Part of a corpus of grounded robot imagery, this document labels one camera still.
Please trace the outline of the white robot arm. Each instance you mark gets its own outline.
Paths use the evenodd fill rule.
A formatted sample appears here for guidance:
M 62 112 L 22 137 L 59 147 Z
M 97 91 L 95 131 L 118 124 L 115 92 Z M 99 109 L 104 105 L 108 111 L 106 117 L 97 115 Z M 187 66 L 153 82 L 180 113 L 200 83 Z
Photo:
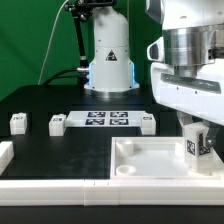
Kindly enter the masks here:
M 146 12 L 162 25 L 147 48 L 157 103 L 181 119 L 201 118 L 215 142 L 224 127 L 224 0 L 146 0 Z M 93 7 L 95 57 L 85 91 L 109 98 L 138 88 L 129 60 L 128 24 L 112 4 Z

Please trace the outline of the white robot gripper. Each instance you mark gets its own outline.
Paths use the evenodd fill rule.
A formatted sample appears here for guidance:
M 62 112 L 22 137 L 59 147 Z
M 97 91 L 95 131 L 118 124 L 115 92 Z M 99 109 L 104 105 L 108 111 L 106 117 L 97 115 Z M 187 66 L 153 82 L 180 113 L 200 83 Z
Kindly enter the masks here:
M 204 119 L 203 125 L 208 128 L 206 147 L 214 148 L 220 125 L 224 126 L 224 62 L 202 66 L 195 78 L 219 83 L 220 93 L 168 83 L 162 80 L 162 74 L 173 76 L 173 67 L 154 62 L 151 65 L 151 84 L 156 102 L 178 111 L 181 128 L 193 123 L 191 115 Z

